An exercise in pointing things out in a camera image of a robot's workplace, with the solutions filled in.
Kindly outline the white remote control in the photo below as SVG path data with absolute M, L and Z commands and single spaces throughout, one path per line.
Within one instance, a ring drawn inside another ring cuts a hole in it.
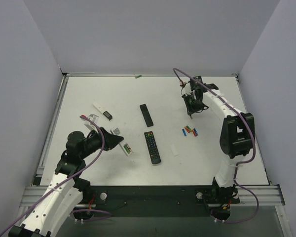
M 110 132 L 111 132 L 111 134 L 113 134 L 113 135 L 122 136 L 121 131 L 120 131 L 120 129 L 119 129 L 118 127 L 113 127 L 113 128 L 111 128 L 111 129 L 110 129 Z M 130 153 L 127 153 L 127 152 L 126 152 L 126 150 L 125 150 L 125 148 L 124 148 L 125 145 L 128 146 L 128 148 L 129 148 L 129 150 L 130 150 Z M 120 146 L 120 148 L 123 150 L 123 152 L 125 153 L 125 155 L 126 155 L 127 157 L 129 157 L 130 155 L 133 154 L 133 149 L 129 146 L 128 142 L 127 142 L 125 139 L 124 139 L 122 142 L 119 143 L 119 146 Z

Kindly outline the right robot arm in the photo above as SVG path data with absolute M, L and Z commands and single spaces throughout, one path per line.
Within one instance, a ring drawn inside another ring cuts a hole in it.
M 233 193 L 237 167 L 256 147 L 254 116 L 235 108 L 215 84 L 204 84 L 201 77 L 181 81 L 180 87 L 190 118 L 210 109 L 222 122 L 219 142 L 225 157 L 213 178 L 213 186 L 220 194 Z

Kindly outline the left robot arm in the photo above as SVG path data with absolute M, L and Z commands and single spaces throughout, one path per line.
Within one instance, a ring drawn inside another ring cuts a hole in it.
M 90 182 L 80 178 L 86 169 L 85 158 L 96 151 L 110 151 L 124 140 L 103 127 L 91 130 L 88 136 L 80 131 L 68 135 L 66 149 L 44 195 L 31 207 L 20 226 L 13 225 L 10 237 L 54 237 L 79 203 L 92 197 Z

